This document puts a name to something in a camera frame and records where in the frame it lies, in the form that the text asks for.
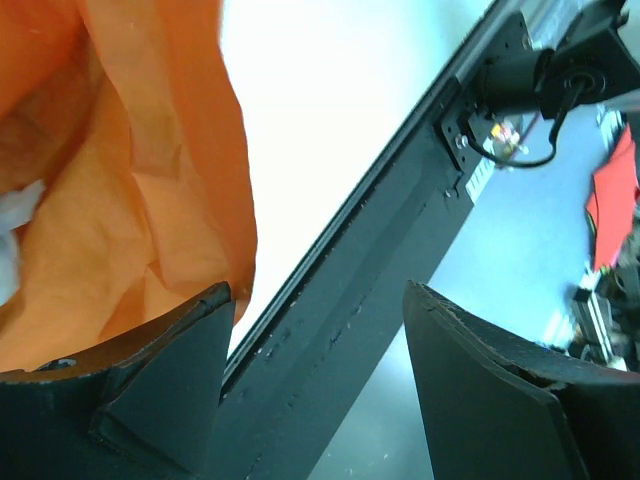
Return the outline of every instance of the black metal bar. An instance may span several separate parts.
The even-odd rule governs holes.
[[[613,359],[613,348],[607,328],[607,325],[611,324],[610,309],[603,308],[605,305],[597,293],[583,288],[579,288],[573,296],[572,307],[582,336],[590,346],[593,359],[602,365],[608,365]]]
[[[208,478],[307,478],[473,204],[434,123],[509,18],[496,1],[227,366]]]

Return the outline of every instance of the orange bag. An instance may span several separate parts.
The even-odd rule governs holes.
[[[43,179],[0,371],[119,335],[219,281],[256,228],[220,0],[0,0],[0,194]]]

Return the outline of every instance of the black metal bracket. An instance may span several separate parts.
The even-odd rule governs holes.
[[[477,88],[481,69],[492,59],[517,55],[530,48],[531,41],[524,17],[521,12],[516,12],[505,20],[465,78],[452,79],[457,83],[458,91],[444,107],[436,122],[436,130],[461,176],[475,168],[477,159],[471,160],[472,157],[479,156],[466,147],[464,142],[461,143],[462,137],[472,132],[479,143],[482,143],[482,139],[489,135],[495,123],[499,121],[482,107],[480,89]]]
[[[609,302],[596,292],[579,288],[573,296],[572,309],[582,336],[591,347],[593,360],[608,365],[613,359],[609,337],[613,319]]]

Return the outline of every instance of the floor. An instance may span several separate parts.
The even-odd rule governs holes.
[[[569,287],[584,278],[589,259],[584,205],[608,150],[597,113],[582,107],[568,117],[547,168],[496,171],[435,275],[422,280],[524,338],[556,336]],[[546,156],[548,131],[548,123],[536,126],[529,159]],[[401,330],[309,480],[431,478]]]

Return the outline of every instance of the white tissue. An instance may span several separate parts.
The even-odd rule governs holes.
[[[0,195],[0,305],[20,288],[20,251],[13,230],[27,224],[44,192],[37,181],[21,192]]]

